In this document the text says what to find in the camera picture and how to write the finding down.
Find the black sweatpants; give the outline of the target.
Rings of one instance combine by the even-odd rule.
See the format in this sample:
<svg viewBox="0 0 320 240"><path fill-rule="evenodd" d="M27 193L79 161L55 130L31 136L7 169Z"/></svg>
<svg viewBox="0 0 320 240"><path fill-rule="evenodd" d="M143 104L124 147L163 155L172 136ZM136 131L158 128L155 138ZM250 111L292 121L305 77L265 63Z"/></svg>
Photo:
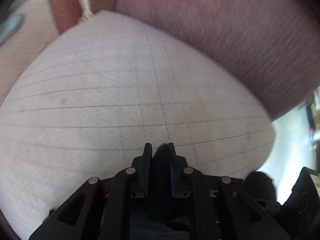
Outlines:
<svg viewBox="0 0 320 240"><path fill-rule="evenodd" d="M150 166L150 186L153 194L159 198L170 197L172 194L170 162L169 145L162 144L153 156Z"/></svg>

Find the pink quilted bed sheet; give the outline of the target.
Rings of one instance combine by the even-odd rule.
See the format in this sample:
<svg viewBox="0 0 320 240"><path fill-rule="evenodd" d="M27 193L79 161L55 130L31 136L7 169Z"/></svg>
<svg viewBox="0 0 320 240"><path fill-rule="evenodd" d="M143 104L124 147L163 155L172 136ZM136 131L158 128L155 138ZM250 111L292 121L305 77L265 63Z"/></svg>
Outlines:
<svg viewBox="0 0 320 240"><path fill-rule="evenodd" d="M172 142L205 174L244 178L274 130L260 101L214 60L109 11L60 35L1 105L1 210L21 239L88 178Z"/></svg>

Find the red side cushion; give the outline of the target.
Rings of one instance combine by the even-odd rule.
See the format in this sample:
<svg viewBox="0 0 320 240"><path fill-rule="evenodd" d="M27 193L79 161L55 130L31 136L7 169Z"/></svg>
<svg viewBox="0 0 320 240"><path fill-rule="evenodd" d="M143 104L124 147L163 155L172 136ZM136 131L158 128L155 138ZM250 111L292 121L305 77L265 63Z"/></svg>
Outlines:
<svg viewBox="0 0 320 240"><path fill-rule="evenodd" d="M237 77L274 119L319 86L319 22L305 0L89 0L202 51Z"/></svg>

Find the pink headboard bolster cushion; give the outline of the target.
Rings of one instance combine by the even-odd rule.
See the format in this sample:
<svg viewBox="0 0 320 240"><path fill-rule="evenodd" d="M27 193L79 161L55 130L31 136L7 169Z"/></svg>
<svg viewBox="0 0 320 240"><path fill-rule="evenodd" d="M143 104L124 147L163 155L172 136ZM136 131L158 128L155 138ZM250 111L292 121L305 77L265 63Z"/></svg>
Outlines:
<svg viewBox="0 0 320 240"><path fill-rule="evenodd" d="M24 70L81 14L78 0L29 0L15 11L22 24L1 44L1 102Z"/></svg>

